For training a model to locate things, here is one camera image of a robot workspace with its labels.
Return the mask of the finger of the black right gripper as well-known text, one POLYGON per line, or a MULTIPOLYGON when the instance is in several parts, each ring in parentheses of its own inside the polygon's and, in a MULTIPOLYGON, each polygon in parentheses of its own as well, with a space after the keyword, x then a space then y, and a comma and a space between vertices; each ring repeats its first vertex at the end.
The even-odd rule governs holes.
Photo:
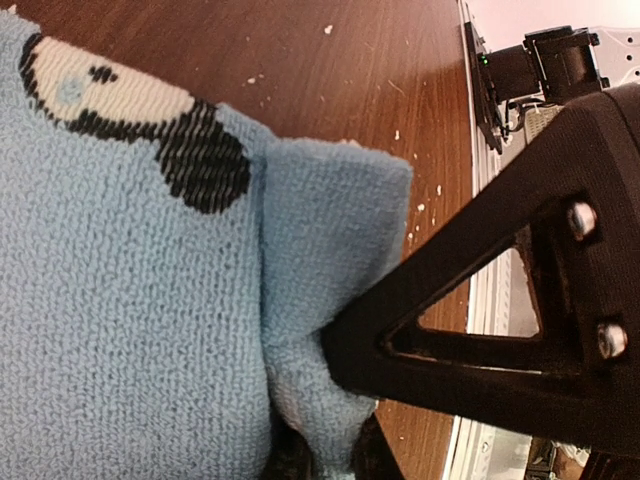
POLYGON ((332 379, 639 454, 639 87, 570 102, 322 332, 332 379))

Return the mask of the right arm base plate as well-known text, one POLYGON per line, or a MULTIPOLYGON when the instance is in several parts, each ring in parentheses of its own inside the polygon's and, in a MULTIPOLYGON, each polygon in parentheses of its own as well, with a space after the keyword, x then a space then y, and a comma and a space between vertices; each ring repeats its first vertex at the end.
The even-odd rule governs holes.
POLYGON ((489 148, 502 154, 502 115, 495 87, 490 78, 489 52, 485 49, 483 40, 471 21, 464 22, 463 28, 475 123, 489 148))

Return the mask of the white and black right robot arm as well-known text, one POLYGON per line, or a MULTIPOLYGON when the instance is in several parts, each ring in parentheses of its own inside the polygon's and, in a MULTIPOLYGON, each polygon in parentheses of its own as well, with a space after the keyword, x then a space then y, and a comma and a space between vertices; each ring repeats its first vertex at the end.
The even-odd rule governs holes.
POLYGON ((559 27, 479 51, 477 119, 542 93, 559 114, 425 245, 322 331, 343 388, 528 435, 639 455, 639 88, 614 86, 605 40, 559 27), (510 249, 530 283, 538 332, 453 333, 419 319, 510 249))

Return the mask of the aluminium front rail frame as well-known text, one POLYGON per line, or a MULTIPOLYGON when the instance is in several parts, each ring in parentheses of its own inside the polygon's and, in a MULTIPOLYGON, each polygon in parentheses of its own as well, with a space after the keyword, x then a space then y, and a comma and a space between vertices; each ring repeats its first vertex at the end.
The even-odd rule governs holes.
MULTIPOLYGON (((461 1, 461 22, 471 21, 488 51, 515 46, 539 30, 570 25, 586 27, 601 37, 594 50, 601 74, 612 85, 639 79, 639 4, 636 1, 461 1)), ((510 135, 498 154, 480 129, 471 127, 472 192, 485 187, 517 153, 531 133, 550 118, 538 108, 522 131, 510 135)), ((466 330, 473 334, 525 336, 535 331, 535 315, 524 268, 509 250, 470 279, 466 330)), ((521 479, 531 439, 527 435, 457 417, 454 420, 445 479, 521 479)))

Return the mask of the blue patterned cloth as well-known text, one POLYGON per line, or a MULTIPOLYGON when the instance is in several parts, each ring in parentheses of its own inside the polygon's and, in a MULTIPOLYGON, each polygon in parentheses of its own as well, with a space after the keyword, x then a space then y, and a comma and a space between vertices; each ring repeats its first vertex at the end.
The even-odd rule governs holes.
POLYGON ((1 14, 1 475, 350 479, 320 329, 399 261, 410 165, 286 139, 1 14))

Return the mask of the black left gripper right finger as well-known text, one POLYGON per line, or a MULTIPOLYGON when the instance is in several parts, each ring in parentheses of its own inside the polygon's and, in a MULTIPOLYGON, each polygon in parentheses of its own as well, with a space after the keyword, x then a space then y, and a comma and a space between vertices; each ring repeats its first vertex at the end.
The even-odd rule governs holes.
POLYGON ((353 449, 357 480, 403 480, 403 474, 375 414, 363 424, 353 449))

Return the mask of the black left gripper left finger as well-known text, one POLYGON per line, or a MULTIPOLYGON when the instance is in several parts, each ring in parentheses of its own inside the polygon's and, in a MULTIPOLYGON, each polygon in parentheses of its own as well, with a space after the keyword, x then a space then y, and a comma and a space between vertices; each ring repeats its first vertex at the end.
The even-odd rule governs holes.
POLYGON ((313 458, 305 439, 295 430, 283 430, 269 458, 269 478, 308 480, 312 478, 313 458))

